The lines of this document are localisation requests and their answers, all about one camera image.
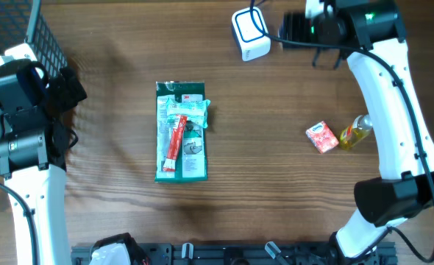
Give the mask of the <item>teal pack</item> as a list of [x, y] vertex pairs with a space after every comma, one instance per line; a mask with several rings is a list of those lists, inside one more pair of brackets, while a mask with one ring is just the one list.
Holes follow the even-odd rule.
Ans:
[[207, 109], [210, 103], [209, 99], [196, 102], [175, 102], [172, 99], [168, 99], [166, 102], [166, 113], [167, 116], [187, 116], [189, 121], [206, 129], [208, 126]]

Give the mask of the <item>yellow oil bottle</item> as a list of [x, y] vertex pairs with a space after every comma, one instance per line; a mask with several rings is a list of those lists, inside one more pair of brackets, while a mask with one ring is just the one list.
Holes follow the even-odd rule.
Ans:
[[365, 137], [370, 135], [373, 129], [369, 114], [358, 116], [340, 135], [340, 147], [350, 150]]

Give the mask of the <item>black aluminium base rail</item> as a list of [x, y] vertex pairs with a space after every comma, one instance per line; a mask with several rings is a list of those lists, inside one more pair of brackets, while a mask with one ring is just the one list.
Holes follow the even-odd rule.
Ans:
[[[278, 264], [264, 249], [262, 244], [247, 245], [198, 245], [193, 246], [193, 254], [183, 256], [182, 245], [140, 244], [148, 256], [147, 264]], [[288, 264], [326, 264], [327, 245], [324, 242], [299, 242], [280, 244], [281, 256]], [[397, 265], [396, 247], [393, 242], [383, 242], [374, 253], [360, 264]]]

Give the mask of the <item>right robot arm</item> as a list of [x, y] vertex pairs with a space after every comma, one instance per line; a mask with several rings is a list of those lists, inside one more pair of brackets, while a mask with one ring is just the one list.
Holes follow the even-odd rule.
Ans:
[[380, 176], [355, 185], [356, 211], [330, 239], [338, 263], [362, 261], [400, 224], [434, 210], [434, 143], [410, 75], [404, 21], [394, 1], [309, 1], [284, 14], [278, 35], [285, 48], [337, 49], [363, 93]]

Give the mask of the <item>white barcode scanner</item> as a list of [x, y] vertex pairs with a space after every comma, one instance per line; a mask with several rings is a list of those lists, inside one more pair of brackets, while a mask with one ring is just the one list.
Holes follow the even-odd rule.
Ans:
[[[253, 8], [253, 17], [257, 26], [268, 34], [266, 22], [258, 7]], [[269, 53], [271, 40], [254, 25], [250, 9], [239, 10], [232, 15], [232, 34], [241, 52], [242, 61], [250, 61]]]

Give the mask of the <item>grey plastic mesh basket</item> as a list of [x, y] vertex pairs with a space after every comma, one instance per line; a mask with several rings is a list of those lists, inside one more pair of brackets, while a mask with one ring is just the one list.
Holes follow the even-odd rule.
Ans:
[[68, 63], [40, 6], [40, 0], [0, 0], [0, 55], [11, 47], [27, 43], [49, 76], [56, 77]]

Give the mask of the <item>red stick sachet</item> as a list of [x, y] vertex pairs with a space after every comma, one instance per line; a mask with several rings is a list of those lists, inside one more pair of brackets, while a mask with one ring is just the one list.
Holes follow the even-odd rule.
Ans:
[[171, 129], [171, 137], [168, 146], [166, 159], [163, 164], [165, 172], [176, 171], [176, 161], [181, 147], [185, 125], [188, 117], [182, 114], [173, 114], [168, 117], [168, 124]]

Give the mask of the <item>green 3M package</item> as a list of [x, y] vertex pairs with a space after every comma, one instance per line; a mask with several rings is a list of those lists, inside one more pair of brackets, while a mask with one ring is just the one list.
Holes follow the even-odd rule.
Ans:
[[181, 147], [176, 161], [175, 172], [165, 172], [166, 159], [171, 137], [168, 124], [166, 102], [196, 102], [206, 100], [203, 82], [157, 82], [156, 83], [156, 122], [157, 122], [157, 165], [155, 181], [158, 183], [190, 183], [207, 179], [207, 157], [205, 130], [187, 120]]

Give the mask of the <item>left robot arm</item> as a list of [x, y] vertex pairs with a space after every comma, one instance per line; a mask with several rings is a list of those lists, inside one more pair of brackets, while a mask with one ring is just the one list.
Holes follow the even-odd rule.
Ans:
[[63, 114], [86, 99], [75, 71], [50, 77], [29, 59], [0, 63], [0, 189], [10, 200], [19, 264], [75, 264], [65, 222], [65, 154], [77, 134]]

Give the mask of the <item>orange tissue box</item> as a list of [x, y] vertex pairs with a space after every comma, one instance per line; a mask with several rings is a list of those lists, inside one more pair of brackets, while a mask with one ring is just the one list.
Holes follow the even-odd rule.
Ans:
[[306, 136], [311, 140], [314, 147], [324, 154], [339, 145], [338, 139], [324, 121], [313, 125], [306, 130]]

